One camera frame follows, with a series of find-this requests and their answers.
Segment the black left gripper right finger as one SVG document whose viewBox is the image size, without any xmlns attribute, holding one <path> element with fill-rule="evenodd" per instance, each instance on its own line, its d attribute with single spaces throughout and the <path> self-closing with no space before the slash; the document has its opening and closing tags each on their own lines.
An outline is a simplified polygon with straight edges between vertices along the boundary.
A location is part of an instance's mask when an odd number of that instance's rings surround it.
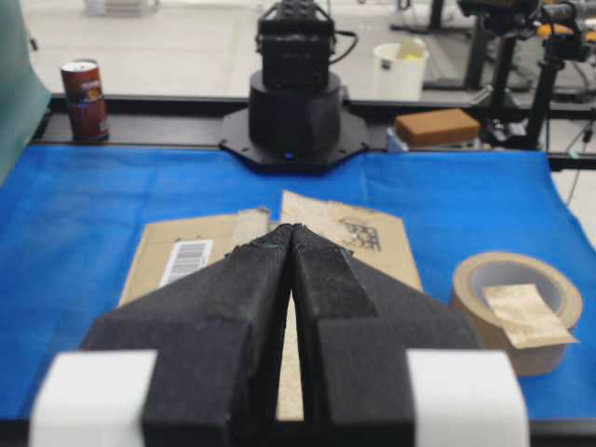
<svg viewBox="0 0 596 447">
<path fill-rule="evenodd" d="M 470 320 L 293 228 L 294 299 L 309 416 L 333 446 L 526 446 L 508 356 Z"/>
</svg>

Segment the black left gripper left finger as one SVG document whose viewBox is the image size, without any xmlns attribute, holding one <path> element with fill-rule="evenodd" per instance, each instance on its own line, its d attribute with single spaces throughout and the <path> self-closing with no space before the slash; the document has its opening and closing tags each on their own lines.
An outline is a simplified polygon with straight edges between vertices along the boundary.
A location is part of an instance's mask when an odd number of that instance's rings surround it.
<svg viewBox="0 0 596 447">
<path fill-rule="evenodd" d="M 33 446 L 231 446 L 274 416 L 288 224 L 97 318 L 51 363 Z"/>
</svg>

